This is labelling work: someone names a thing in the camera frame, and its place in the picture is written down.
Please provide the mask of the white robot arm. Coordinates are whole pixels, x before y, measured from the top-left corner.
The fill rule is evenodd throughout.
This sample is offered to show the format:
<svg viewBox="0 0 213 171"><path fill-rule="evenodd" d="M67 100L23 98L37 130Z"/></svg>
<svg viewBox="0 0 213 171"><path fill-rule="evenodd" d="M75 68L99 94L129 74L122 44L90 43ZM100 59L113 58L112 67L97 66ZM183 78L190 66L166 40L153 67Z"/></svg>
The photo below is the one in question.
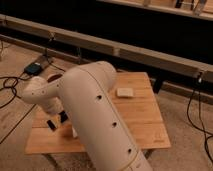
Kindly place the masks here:
<svg viewBox="0 0 213 171"><path fill-rule="evenodd" d="M106 61L75 66L47 82L34 77L22 100L54 114L61 106L97 171L153 171L109 97L116 70Z"/></svg>

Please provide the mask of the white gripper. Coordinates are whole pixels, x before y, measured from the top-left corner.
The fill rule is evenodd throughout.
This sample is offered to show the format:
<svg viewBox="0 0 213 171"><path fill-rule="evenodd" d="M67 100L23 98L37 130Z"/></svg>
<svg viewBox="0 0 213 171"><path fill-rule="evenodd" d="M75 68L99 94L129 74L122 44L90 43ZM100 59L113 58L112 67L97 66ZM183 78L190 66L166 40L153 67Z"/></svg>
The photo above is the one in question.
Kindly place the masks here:
<svg viewBox="0 0 213 171"><path fill-rule="evenodd" d="M40 107L48 115L59 114L61 123L64 123L66 120L68 120L68 116L63 111L63 106L58 98L46 99L40 104Z"/></svg>

